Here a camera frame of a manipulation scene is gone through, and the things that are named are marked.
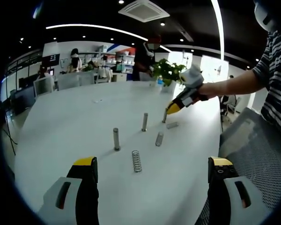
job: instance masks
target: white table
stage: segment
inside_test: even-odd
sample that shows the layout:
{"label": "white table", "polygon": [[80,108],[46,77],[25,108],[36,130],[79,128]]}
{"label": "white table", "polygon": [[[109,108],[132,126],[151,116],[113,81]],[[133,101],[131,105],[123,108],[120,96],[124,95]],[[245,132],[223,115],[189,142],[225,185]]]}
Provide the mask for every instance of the white table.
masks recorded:
{"label": "white table", "polygon": [[[22,128],[15,157],[15,181],[37,212],[43,195],[74,161],[98,160],[98,216],[101,225],[191,225],[207,199],[207,161],[220,139],[218,98],[198,102],[161,121],[173,98],[147,82],[82,86],[40,96]],[[141,132],[143,114],[148,130]],[[121,150],[113,150],[113,128]],[[160,147],[155,146],[164,132]],[[134,173],[133,150],[142,172]]]}

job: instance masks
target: white chair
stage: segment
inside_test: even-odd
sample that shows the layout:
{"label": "white chair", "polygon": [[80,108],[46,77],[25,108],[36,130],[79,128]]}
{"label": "white chair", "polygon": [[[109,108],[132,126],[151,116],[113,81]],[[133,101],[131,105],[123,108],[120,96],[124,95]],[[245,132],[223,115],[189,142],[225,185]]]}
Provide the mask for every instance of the white chair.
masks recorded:
{"label": "white chair", "polygon": [[242,98],[241,97],[238,97],[237,99],[236,99],[236,104],[235,104],[235,106],[234,105],[231,105],[231,104],[227,104],[227,112],[228,112],[228,110],[230,110],[230,111],[232,111],[233,112],[233,114],[235,113],[235,109],[236,109],[236,107],[237,107],[237,105],[239,104],[239,102],[242,100]]}
{"label": "white chair", "polygon": [[96,83],[108,83],[111,82],[112,70],[107,68],[100,68],[98,70],[98,76]]}
{"label": "white chair", "polygon": [[35,96],[53,92],[54,81],[52,77],[44,77],[33,82]]}
{"label": "white chair", "polygon": [[78,73],[59,75],[57,84],[58,84],[58,90],[79,87],[80,83],[79,83]]}
{"label": "white chair", "polygon": [[92,72],[81,72],[77,73],[77,75],[79,77],[80,86],[95,84],[94,74]]}

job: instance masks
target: light strip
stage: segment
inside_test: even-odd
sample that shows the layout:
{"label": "light strip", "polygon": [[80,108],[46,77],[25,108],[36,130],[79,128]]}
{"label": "light strip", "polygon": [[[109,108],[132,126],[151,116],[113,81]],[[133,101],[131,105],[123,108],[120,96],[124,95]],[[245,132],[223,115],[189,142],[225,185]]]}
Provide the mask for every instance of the light strip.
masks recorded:
{"label": "light strip", "polygon": [[[59,27],[95,27],[95,28],[102,28],[102,29],[113,30],[113,31],[117,31],[117,32],[120,32],[120,33],[128,34],[128,35],[131,35],[133,37],[142,39],[144,41],[148,41],[148,39],[145,38],[145,37],[142,37],[142,36],[139,36],[137,34],[133,34],[133,33],[130,33],[130,32],[124,31],[124,30],[119,30],[119,29],[116,29],[116,28],[105,27],[105,26],[100,26],[100,25],[92,25],[92,24],[61,24],[61,25],[54,25],[54,26],[46,27],[46,29],[53,29],[53,28],[59,28]],[[160,47],[162,49],[170,52],[170,53],[172,52],[170,49],[168,49],[166,47],[163,47],[162,45]]]}
{"label": "light strip", "polygon": [[215,17],[217,21],[217,26],[219,29],[220,34],[220,46],[221,46],[221,60],[224,61],[224,53],[225,53],[225,47],[224,47],[224,26],[222,21],[222,15],[220,6],[217,0],[211,0],[212,5],[214,7]]}
{"label": "light strip", "polygon": [[166,48],[166,47],[164,47],[164,46],[162,46],[162,45],[161,45],[160,47],[161,47],[162,49],[164,49],[164,50],[170,52],[170,53],[172,52],[170,49],[168,49],[168,48]]}

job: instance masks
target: metal spring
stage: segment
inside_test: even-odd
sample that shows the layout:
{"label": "metal spring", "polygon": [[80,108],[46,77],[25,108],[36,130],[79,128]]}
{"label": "metal spring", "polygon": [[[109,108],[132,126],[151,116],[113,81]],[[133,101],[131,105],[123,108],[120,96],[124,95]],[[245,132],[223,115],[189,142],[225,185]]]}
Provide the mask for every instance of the metal spring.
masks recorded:
{"label": "metal spring", "polygon": [[137,150],[132,151],[132,161],[134,172],[138,173],[142,171],[140,153]]}

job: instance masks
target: metal pin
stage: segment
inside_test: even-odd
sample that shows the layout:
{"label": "metal pin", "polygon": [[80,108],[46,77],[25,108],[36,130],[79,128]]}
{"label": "metal pin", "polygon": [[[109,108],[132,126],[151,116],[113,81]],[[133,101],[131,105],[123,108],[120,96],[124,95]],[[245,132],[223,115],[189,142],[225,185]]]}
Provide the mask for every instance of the metal pin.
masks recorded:
{"label": "metal pin", "polygon": [[113,129],[113,141],[114,141],[114,150],[115,151],[120,151],[120,142],[118,138],[118,128]]}
{"label": "metal pin", "polygon": [[148,113],[144,113],[144,120],[142,121],[142,131],[145,132],[147,130],[147,121],[148,121]]}
{"label": "metal pin", "polygon": [[168,108],[165,108],[164,115],[163,115],[163,123],[165,123],[168,115]]}
{"label": "metal pin", "polygon": [[155,145],[160,146],[162,142],[163,142],[163,132],[159,132],[156,138]]}
{"label": "metal pin", "polygon": [[167,124],[167,129],[171,129],[171,128],[178,127],[178,126],[179,126],[178,122],[169,123],[169,124]]}

